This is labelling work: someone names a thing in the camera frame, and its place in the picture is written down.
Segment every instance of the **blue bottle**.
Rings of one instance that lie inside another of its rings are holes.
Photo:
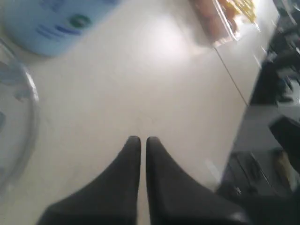
[[[8,35],[31,52],[56,56],[122,0],[6,0]]]

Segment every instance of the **blue plastic container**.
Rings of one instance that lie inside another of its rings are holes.
[[[31,52],[56,56],[66,51],[121,0],[6,0],[4,26]]]

